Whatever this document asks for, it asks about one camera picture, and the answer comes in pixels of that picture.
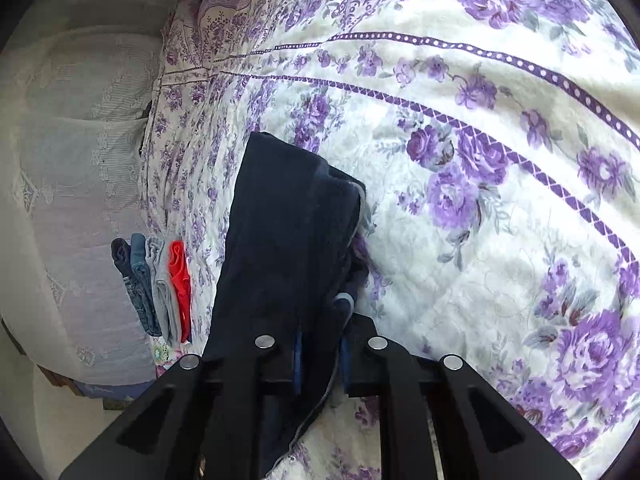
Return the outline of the blue patterned pillow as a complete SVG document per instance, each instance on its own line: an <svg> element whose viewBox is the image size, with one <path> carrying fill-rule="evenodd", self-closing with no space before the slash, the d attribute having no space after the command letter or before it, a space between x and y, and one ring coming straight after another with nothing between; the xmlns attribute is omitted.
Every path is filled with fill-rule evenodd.
<svg viewBox="0 0 640 480"><path fill-rule="evenodd" d="M132 401L136 400L145 390L148 390L153 381L140 382L140 384L122 385L122 386L106 386L106 385L91 385L84 382L78 382L74 380L74 385L84 395L90 399L112 399L117 401Z"/></svg>

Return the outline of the folded floral turquoise quilt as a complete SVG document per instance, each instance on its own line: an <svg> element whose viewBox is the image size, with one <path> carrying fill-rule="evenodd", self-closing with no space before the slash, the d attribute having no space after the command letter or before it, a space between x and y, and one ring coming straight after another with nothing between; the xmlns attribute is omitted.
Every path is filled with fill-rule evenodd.
<svg viewBox="0 0 640 480"><path fill-rule="evenodd" d="M175 363L175 352L162 337L150 338L152 358L155 367L155 374L157 378L160 378L165 374Z"/></svg>

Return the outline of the folded blue jeans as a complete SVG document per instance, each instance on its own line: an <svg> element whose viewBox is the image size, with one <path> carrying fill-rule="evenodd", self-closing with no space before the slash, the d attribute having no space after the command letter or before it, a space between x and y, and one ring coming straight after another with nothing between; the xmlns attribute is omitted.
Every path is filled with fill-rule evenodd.
<svg viewBox="0 0 640 480"><path fill-rule="evenodd" d="M130 242L115 238L111 242L111 255L142 328L149 336L159 337L162 330L153 302L151 270L146 263L145 236L134 233Z"/></svg>

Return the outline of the folded grey garment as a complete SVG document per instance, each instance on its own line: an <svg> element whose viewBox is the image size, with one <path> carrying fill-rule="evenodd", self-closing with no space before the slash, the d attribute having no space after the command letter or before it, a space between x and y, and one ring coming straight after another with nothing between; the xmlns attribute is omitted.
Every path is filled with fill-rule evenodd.
<svg viewBox="0 0 640 480"><path fill-rule="evenodd" d="M145 261L150 270L151 292L160 332L170 348L180 346L182 335L178 300L168 271L168 244L150 236L145 242Z"/></svg>

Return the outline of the navy blue pants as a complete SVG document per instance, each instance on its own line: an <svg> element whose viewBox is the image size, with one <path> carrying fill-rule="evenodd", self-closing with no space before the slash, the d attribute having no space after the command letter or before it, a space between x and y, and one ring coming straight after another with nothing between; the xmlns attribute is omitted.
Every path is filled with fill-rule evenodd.
<svg viewBox="0 0 640 480"><path fill-rule="evenodd" d="M363 199L321 156L250 135L204 351L222 377L206 478L265 477L321 411L362 274L350 244Z"/></svg>

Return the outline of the folded red garment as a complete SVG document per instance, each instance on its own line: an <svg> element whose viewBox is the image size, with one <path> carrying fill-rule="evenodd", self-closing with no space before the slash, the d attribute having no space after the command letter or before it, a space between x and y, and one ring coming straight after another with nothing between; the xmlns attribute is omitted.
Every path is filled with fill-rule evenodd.
<svg viewBox="0 0 640 480"><path fill-rule="evenodd" d="M191 340L191 278L182 240L169 243L167 267L178 301L180 342L184 344Z"/></svg>

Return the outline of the purple floral bedspread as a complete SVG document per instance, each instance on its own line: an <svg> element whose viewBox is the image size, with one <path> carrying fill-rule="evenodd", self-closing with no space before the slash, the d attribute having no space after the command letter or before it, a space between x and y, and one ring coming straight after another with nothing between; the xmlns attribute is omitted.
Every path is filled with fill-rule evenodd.
<svg viewBox="0 0 640 480"><path fill-rule="evenodd" d="M269 132L366 186L358 311L603 476L639 421L639 50L606 0L179 0L153 90L141 207L186 244L182 352Z"/></svg>

